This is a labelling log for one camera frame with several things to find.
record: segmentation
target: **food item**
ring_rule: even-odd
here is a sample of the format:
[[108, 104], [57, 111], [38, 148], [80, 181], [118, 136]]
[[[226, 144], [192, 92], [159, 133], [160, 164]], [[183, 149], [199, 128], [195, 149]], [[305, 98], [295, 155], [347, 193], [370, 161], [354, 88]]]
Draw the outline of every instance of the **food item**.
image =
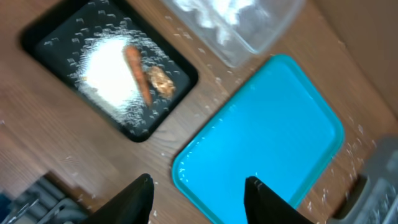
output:
[[173, 97], [175, 86], [173, 81], [158, 66], [152, 66], [147, 72], [149, 81], [164, 98]]
[[141, 54], [138, 49], [134, 46], [128, 46], [124, 50], [124, 53], [127, 58], [127, 62], [131, 68], [132, 75], [137, 81], [139, 89], [141, 91], [141, 95], [144, 97], [144, 101], [147, 106], [152, 104], [152, 96], [150, 95], [149, 85], [145, 78], [144, 72], [142, 72], [141, 68]]

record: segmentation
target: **carrot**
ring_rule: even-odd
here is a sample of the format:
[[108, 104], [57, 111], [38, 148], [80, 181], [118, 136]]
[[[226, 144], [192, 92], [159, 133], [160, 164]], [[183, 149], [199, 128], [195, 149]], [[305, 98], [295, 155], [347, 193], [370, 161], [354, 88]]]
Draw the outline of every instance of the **carrot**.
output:
[[136, 79], [145, 103], [150, 106], [152, 104], [152, 97], [149, 91], [147, 79], [141, 69], [141, 54], [138, 49], [133, 46], [128, 46], [124, 50], [128, 64], [131, 68], [132, 75]]

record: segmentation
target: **tray rim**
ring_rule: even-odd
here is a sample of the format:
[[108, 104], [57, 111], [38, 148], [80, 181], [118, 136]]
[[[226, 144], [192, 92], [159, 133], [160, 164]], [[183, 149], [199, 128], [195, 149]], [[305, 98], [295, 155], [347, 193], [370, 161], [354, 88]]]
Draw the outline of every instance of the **tray rim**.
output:
[[128, 17], [132, 18], [136, 24], [144, 33], [155, 42], [171, 60], [178, 65], [181, 70], [188, 76], [190, 80], [186, 89], [182, 91], [181, 95], [175, 98], [170, 106], [169, 111], [162, 114], [158, 120], [148, 129], [147, 134], [135, 135], [131, 133], [128, 128], [119, 124], [109, 114], [103, 111], [98, 105], [90, 101], [83, 93], [80, 93], [72, 83], [62, 75], [57, 74], [53, 69], [50, 68], [47, 63], [39, 59], [34, 52], [34, 47], [52, 31], [57, 29], [62, 23], [69, 19], [74, 13], [85, 6], [91, 0], [63, 0], [56, 5], [50, 7], [47, 12], [38, 18], [36, 18], [30, 24], [27, 24], [18, 36], [19, 43], [22, 49], [32, 57], [36, 62], [43, 66], [47, 71], [54, 75], [62, 85], [66, 85], [71, 91], [78, 95], [80, 100], [83, 100], [89, 105], [96, 113], [98, 113], [104, 120], [106, 120], [111, 126], [116, 128], [118, 131], [123, 133], [128, 139], [133, 142], [144, 142], [149, 139], [155, 130], [167, 119], [169, 114], [177, 107], [179, 103], [191, 92], [196, 86], [199, 79], [198, 70], [190, 63], [169, 41], [162, 36], [162, 34], [155, 29], [144, 16], [142, 16], [137, 10], [133, 8], [126, 0], [110, 0], [121, 12]]
[[[331, 144], [329, 146], [329, 150], [326, 152], [325, 155], [321, 157], [321, 159], [315, 165], [317, 169], [312, 170], [312, 175], [307, 176], [302, 186], [297, 189], [296, 193], [294, 193], [290, 201], [287, 202], [290, 206], [296, 209], [302, 203], [302, 200], [305, 198], [305, 196], [307, 196], [308, 192], [314, 186], [323, 171], [325, 171], [326, 167], [331, 162], [332, 157], [341, 149], [345, 141], [345, 131], [340, 119], [337, 117], [335, 112], [332, 110], [332, 108], [330, 108], [324, 97], [322, 97], [321, 93], [315, 88], [309, 77], [304, 74], [303, 70], [292, 57], [286, 54], [277, 54], [271, 57], [249, 80], [252, 80], [257, 73], [266, 70], [268, 66], [272, 65], [275, 62], [285, 63], [286, 66], [288, 66], [296, 74], [297, 79], [306, 88], [308, 94], [310, 94], [317, 102], [319, 108], [322, 109], [325, 115], [329, 118], [332, 126], [335, 128], [335, 141], [333, 141], [334, 144]], [[210, 124], [217, 121], [218, 115], [224, 113], [223, 109], [225, 110], [225, 108], [227, 108], [228, 103], [229, 101], [227, 101], [220, 108], [220, 110], [217, 111], [217, 113], [215, 113], [215, 115], [210, 118], [206, 124], [204, 124], [201, 129], [199, 129], [199, 131], [194, 135], [189, 143], [179, 152], [179, 154], [173, 161], [171, 169], [172, 180], [176, 188], [178, 188], [178, 190], [183, 193], [184, 196], [186, 196], [189, 201], [194, 204], [194, 206], [196, 206], [196, 208], [199, 209], [213, 223], [222, 223], [222, 221], [209, 208], [207, 208], [204, 203], [201, 202], [185, 184], [183, 184], [183, 182], [179, 180], [178, 164], [180, 163], [182, 157], [188, 153], [189, 149], [194, 146], [199, 139], [201, 139], [201, 133], [206, 133], [206, 129], [209, 129], [209, 127], [211, 126]]]

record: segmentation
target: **brown tabletop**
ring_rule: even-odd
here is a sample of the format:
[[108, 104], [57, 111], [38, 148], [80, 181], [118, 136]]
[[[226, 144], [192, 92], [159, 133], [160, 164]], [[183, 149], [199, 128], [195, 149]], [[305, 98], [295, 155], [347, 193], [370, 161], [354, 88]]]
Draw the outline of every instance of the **brown tabletop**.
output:
[[[374, 141], [397, 132], [390, 109], [312, 1], [268, 54], [236, 70], [226, 67], [159, 1], [129, 2], [191, 61], [200, 76], [197, 86], [143, 143], [126, 139], [21, 49], [20, 31], [58, 0], [0, 1], [0, 120], [4, 120], [0, 188], [12, 196], [52, 171], [71, 188], [96, 195], [83, 202], [96, 210], [139, 175], [149, 173], [156, 182], [157, 216], [152, 212], [152, 223], [208, 223], [174, 187], [170, 166], [270, 53], [292, 56], [345, 127], [345, 145], [298, 209], [315, 223], [326, 220], [344, 201], [363, 159], [375, 148]], [[193, 40], [174, 35], [178, 28]]]

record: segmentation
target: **transparent plastic bin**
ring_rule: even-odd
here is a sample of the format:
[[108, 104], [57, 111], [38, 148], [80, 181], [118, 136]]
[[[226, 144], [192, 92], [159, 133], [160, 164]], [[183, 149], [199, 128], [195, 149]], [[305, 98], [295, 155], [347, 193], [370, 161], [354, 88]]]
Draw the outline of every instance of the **transparent plastic bin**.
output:
[[238, 67], [266, 51], [291, 24], [304, 1], [163, 0], [229, 67]]

